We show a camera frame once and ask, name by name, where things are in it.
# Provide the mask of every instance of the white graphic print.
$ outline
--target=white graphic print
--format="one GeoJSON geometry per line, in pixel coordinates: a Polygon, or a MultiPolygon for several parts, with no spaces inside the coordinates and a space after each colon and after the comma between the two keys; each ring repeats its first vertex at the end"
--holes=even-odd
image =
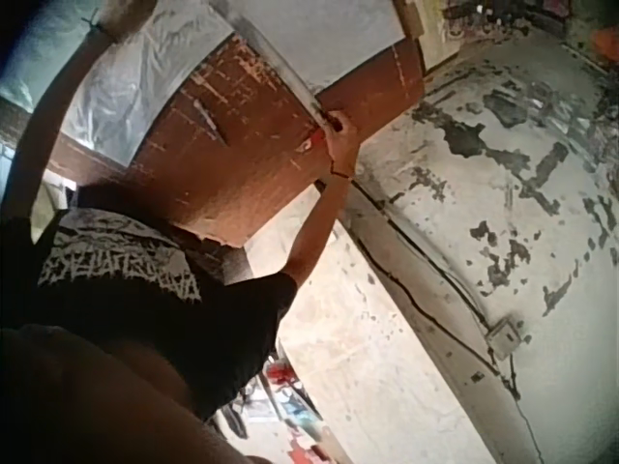
{"type": "Polygon", "coordinates": [[[139,278],[183,301],[202,300],[185,253],[163,234],[116,213],[70,210],[58,224],[39,285],[105,276],[139,278]]]}

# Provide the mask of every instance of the brown wooden panel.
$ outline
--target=brown wooden panel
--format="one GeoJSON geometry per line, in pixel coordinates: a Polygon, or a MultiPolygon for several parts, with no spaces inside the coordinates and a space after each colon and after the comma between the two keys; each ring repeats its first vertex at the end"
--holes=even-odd
{"type": "MultiPolygon", "coordinates": [[[[324,90],[328,109],[345,109],[364,138],[423,94],[410,40],[379,53],[324,90]]],[[[79,184],[120,183],[163,218],[202,237],[241,246],[277,211],[324,174],[324,148],[295,153],[313,122],[277,75],[237,36],[183,84],[128,169],[61,137],[51,168],[79,184]],[[200,99],[229,146],[210,134],[200,99]]]]}

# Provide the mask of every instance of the raised arm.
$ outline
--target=raised arm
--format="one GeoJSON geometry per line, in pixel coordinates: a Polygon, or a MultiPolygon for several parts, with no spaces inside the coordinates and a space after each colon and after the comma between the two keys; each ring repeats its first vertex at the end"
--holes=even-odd
{"type": "Polygon", "coordinates": [[[45,167],[79,84],[112,44],[142,26],[156,5],[157,0],[104,3],[97,27],[53,79],[19,139],[0,209],[3,221],[31,216],[45,167]]]}
{"type": "Polygon", "coordinates": [[[299,287],[308,279],[327,245],[339,210],[344,206],[359,155],[361,142],[357,128],[340,111],[333,111],[330,115],[341,123],[340,131],[325,130],[329,155],[333,160],[331,179],[303,223],[281,270],[299,287]]]}

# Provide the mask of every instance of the person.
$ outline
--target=person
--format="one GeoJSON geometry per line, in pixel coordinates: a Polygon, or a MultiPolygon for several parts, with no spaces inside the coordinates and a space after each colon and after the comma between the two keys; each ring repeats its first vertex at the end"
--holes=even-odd
{"type": "Polygon", "coordinates": [[[156,3],[104,2],[16,147],[0,210],[2,417],[4,449],[25,461],[246,462],[203,421],[262,368],[354,175],[359,135],[331,112],[332,176],[286,263],[232,285],[204,273],[169,224],[130,198],[91,195],[33,244],[29,217],[78,85],[156,3]]]}

